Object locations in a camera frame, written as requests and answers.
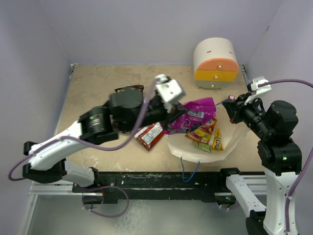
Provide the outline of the red doritos bag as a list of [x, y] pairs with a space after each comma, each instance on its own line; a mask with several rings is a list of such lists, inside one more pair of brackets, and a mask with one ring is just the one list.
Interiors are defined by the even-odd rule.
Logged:
[[147, 151], [150, 151], [164, 136], [164, 131], [159, 122], [149, 126], [141, 127], [134, 135], [134, 138], [142, 145]]

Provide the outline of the blue checkered paper bag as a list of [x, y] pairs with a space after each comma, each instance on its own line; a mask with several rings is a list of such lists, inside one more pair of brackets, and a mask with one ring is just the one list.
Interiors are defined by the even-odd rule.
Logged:
[[195, 133], [169, 135], [167, 144], [172, 155], [183, 161], [207, 164], [225, 160], [248, 133], [243, 124], [231, 124], [221, 105], [215, 119]]

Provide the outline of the brown potato chips bag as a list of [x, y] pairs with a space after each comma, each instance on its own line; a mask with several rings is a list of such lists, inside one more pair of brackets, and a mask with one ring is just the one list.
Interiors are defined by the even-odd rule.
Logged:
[[126, 89], [131, 89], [131, 90], [139, 90], [142, 94], [143, 94], [143, 91], [144, 91], [144, 86], [141, 85], [141, 84], [138, 84], [138, 85], [130, 85], [130, 86], [126, 86], [126, 87], [121, 87], [121, 88], [117, 88], [115, 89], [114, 91], [116, 93], [118, 92], [121, 92], [121, 91], [125, 91]]

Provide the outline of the purple snack packet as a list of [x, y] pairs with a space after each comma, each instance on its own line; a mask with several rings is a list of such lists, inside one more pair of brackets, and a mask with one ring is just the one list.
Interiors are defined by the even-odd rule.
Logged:
[[169, 124], [167, 128], [164, 125], [163, 130], [165, 134], [190, 133], [206, 124], [216, 115], [216, 106], [212, 97], [189, 101], [182, 104], [182, 107], [187, 112]]

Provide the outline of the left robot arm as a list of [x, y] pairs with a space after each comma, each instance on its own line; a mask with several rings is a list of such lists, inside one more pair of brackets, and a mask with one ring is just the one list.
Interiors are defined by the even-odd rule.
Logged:
[[42, 143], [25, 142], [24, 154], [30, 158], [22, 167], [23, 177], [41, 184], [65, 180], [90, 192], [99, 190], [101, 181], [97, 169], [76, 165], [67, 157], [117, 140], [120, 132], [134, 135], [140, 127], [157, 122], [170, 124], [186, 112], [179, 102], [185, 96], [181, 88], [158, 87], [152, 89], [151, 95], [153, 97], [147, 99], [140, 89], [124, 87], [51, 139]]

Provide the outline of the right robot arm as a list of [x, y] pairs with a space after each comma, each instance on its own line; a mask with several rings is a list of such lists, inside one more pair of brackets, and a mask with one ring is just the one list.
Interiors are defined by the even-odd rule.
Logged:
[[267, 204], [257, 202], [237, 168], [221, 169], [218, 188], [236, 197], [246, 215], [248, 234], [296, 235], [291, 191], [302, 166], [302, 152], [291, 138], [298, 124], [296, 108], [276, 100], [265, 110], [260, 98], [249, 101], [250, 97], [246, 93], [222, 104], [232, 124], [243, 122], [259, 138], [257, 150], [267, 181]]

